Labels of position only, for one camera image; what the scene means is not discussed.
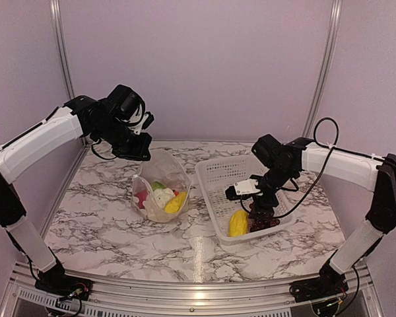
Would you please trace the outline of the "left aluminium frame post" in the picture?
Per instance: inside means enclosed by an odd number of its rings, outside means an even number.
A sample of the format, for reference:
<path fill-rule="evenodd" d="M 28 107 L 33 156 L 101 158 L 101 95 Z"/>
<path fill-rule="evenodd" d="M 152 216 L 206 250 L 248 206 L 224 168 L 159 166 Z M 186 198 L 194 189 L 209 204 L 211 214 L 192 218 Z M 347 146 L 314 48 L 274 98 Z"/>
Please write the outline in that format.
<path fill-rule="evenodd" d="M 51 18 L 53 24 L 53 32 L 55 36 L 55 43 L 57 47 L 57 54 L 59 58 L 60 69 L 63 77 L 63 84 L 68 99 L 75 97 L 75 91 L 73 87 L 73 81 L 69 68 L 69 60 L 67 57 L 67 50 L 65 45 L 64 33 L 63 33 L 63 21 L 61 18 L 61 7 L 59 0 L 50 0 Z"/>

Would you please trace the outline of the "white cauliflower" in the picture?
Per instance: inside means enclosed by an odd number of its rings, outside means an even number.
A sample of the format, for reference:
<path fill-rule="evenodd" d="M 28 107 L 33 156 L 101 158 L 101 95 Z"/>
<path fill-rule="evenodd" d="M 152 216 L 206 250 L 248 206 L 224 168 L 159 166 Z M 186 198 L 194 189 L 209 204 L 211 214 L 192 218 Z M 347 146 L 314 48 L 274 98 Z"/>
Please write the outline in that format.
<path fill-rule="evenodd" d="M 175 197 L 172 189 L 167 188 L 163 183 L 154 181 L 151 184 L 152 194 L 159 208 L 164 209 L 166 204 Z"/>

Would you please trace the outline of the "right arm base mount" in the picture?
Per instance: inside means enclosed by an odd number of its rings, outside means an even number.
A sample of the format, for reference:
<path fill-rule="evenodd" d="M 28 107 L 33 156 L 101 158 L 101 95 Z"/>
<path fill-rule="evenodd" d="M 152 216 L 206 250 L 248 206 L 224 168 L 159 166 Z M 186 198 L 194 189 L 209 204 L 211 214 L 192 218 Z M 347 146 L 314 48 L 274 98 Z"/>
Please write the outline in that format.
<path fill-rule="evenodd" d="M 311 279 L 302 279 L 290 284 L 289 292 L 296 302 L 322 299 L 348 291 L 345 275 L 337 273 L 327 260 L 319 271 L 319 275 Z"/>

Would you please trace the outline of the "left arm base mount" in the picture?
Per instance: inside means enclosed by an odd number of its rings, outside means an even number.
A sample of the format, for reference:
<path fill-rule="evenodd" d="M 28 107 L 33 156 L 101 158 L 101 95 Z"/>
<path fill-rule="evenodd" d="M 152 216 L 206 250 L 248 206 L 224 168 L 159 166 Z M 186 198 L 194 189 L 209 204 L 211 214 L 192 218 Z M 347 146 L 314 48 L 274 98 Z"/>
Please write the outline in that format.
<path fill-rule="evenodd" d="M 60 295 L 63 300 L 79 297 L 88 300 L 92 289 L 92 281 L 89 279 L 67 275 L 62 263 L 55 258 L 55 265 L 46 271 L 38 271 L 35 288 Z"/>

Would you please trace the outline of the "purple grape bunch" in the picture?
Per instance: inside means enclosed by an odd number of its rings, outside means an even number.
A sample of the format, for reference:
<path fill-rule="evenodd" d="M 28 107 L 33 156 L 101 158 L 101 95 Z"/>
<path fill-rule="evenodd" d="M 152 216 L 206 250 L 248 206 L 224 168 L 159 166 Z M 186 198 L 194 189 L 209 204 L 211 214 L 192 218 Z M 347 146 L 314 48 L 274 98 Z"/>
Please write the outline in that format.
<path fill-rule="evenodd" d="M 274 218 L 274 213 L 249 213 L 248 232 L 256 232 L 280 225 L 280 220 Z"/>

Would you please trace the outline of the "right aluminium frame post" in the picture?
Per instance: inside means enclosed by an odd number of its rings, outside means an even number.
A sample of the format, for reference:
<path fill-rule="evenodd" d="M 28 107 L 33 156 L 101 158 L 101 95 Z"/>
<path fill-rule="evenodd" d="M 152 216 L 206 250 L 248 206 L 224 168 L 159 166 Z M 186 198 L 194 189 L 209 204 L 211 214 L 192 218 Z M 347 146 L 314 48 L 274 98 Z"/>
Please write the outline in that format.
<path fill-rule="evenodd" d="M 337 45 L 342 6 L 342 0 L 332 1 L 329 25 L 327 28 L 327 38 L 321 59 L 321 67 L 315 85 L 315 90 L 312 96 L 312 101 L 310 103 L 310 109 L 308 111 L 308 115 L 302 132 L 302 135 L 304 137 L 310 136 L 310 133 L 315 126 L 315 121 L 317 119 L 319 109 L 321 107 L 323 92 L 326 86 L 329 70 L 333 62 L 335 48 Z"/>

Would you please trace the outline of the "clear dotted zip bag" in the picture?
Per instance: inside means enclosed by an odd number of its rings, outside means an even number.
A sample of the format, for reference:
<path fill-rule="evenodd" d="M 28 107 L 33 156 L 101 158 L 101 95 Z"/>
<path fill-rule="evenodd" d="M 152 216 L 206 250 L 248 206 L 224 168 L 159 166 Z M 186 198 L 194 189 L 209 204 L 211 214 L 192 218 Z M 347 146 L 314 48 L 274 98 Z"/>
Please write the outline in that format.
<path fill-rule="evenodd" d="M 145 219 L 167 223 L 187 210 L 191 181 L 183 166 L 164 149 L 153 149 L 132 177 L 131 206 Z"/>

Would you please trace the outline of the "yellow corn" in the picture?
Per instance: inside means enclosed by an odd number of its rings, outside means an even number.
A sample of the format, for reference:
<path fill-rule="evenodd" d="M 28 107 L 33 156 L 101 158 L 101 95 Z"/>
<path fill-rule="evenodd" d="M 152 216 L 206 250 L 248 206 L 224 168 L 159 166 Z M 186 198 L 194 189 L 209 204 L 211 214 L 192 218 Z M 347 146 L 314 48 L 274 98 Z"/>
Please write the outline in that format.
<path fill-rule="evenodd" d="M 173 197 L 164 207 L 164 211 L 169 214 L 174 214 L 180 211 L 182 205 L 187 198 L 187 192 L 180 192 L 178 195 Z"/>
<path fill-rule="evenodd" d="M 229 237 L 242 236 L 248 233 L 248 213 L 243 209 L 236 211 L 229 221 Z"/>

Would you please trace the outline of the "aluminium frame post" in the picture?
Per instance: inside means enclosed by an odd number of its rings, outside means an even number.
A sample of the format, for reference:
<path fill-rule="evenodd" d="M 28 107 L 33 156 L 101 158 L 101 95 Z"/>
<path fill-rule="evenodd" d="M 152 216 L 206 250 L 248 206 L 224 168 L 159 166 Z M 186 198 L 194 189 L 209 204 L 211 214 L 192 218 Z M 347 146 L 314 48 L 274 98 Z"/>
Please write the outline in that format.
<path fill-rule="evenodd" d="M 61 7 L 59 0 L 50 0 L 51 18 L 53 24 L 53 32 L 55 36 L 55 43 L 57 47 L 57 54 L 59 58 L 60 69 L 63 77 L 63 84 L 68 99 L 75 97 L 75 91 L 73 87 L 73 81 L 69 68 L 69 60 L 67 57 L 67 50 L 65 45 L 64 33 L 63 33 L 63 21 L 61 18 Z"/>
<path fill-rule="evenodd" d="M 315 126 L 315 121 L 317 119 L 319 109 L 321 107 L 323 92 L 326 86 L 329 70 L 333 62 L 335 48 L 337 45 L 342 6 L 342 0 L 332 1 L 329 25 L 327 28 L 327 38 L 321 59 L 321 67 L 315 85 L 315 90 L 312 96 L 312 101 L 310 103 L 310 109 L 308 111 L 308 115 L 302 132 L 302 135 L 304 137 L 310 136 L 310 133 Z"/>

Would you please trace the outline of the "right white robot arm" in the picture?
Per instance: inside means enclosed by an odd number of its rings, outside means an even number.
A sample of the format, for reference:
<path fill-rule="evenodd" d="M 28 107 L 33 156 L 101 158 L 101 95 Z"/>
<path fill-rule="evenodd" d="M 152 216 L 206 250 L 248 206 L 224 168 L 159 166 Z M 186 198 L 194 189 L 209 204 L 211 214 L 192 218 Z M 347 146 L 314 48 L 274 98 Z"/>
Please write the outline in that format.
<path fill-rule="evenodd" d="M 260 137 L 251 148 L 268 171 L 253 185 L 255 211 L 275 203 L 276 193 L 303 171 L 331 176 L 356 184 L 373 193 L 364 220 L 330 257 L 314 281 L 313 289 L 327 296 L 339 286 L 339 276 L 367 256 L 384 235 L 396 228 L 396 155 L 385 157 L 323 144 L 315 137 L 299 137 L 281 143 L 272 135 Z"/>

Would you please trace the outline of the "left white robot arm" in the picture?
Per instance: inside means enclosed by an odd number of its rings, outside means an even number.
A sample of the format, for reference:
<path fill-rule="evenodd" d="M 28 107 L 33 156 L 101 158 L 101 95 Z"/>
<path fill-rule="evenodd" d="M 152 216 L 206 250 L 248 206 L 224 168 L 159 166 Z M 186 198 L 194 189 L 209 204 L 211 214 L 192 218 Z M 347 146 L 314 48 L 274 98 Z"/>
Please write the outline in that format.
<path fill-rule="evenodd" d="M 57 258 L 27 219 L 13 184 L 27 169 L 60 146 L 84 137 L 105 141 L 113 156 L 149 161 L 152 137 L 145 131 L 154 121 L 145 101 L 132 89 L 118 85 L 105 98 L 80 95 L 11 141 L 0 145 L 0 226 L 21 247 L 57 294 L 70 288 Z"/>

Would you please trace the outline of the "front aluminium rail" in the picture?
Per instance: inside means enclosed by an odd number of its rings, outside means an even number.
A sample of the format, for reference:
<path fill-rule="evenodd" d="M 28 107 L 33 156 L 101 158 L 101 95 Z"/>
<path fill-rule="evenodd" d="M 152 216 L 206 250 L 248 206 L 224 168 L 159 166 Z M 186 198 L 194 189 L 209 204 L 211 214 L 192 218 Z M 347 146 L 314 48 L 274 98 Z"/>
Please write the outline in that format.
<path fill-rule="evenodd" d="M 327 299 L 296 302 L 294 278 L 228 283 L 142 281 L 70 271 L 92 281 L 82 316 L 314 316 Z M 16 263 L 0 316 L 45 316 L 50 310 L 75 313 L 76 303 L 35 289 L 29 267 Z"/>

